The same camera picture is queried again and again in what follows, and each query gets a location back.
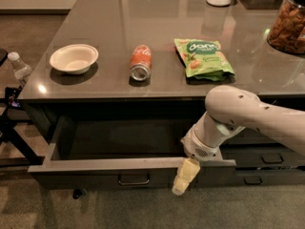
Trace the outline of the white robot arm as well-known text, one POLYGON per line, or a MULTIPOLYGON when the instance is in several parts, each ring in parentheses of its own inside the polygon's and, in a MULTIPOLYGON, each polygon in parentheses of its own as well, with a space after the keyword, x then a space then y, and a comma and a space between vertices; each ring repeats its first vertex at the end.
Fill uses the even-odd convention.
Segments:
POLYGON ((172 192, 181 196, 220 145, 244 129, 255 130, 305 155, 305 113, 265 103, 256 94, 221 85, 205 97, 206 112, 181 139, 187 155, 178 165, 172 192))

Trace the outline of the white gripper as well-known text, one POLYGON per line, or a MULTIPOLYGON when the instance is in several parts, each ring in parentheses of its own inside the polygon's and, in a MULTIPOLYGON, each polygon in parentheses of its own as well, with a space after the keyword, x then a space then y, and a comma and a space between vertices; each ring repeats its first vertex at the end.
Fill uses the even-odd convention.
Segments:
POLYGON ((216 153, 219 151, 218 147, 210 147, 203 144, 198 139, 193 129, 190 129, 186 133, 181 139, 181 142, 185 154, 189 157, 184 158, 177 168, 172 188, 172 192, 177 196, 181 196, 185 193, 190 183, 199 173, 199 161, 213 160, 216 153))

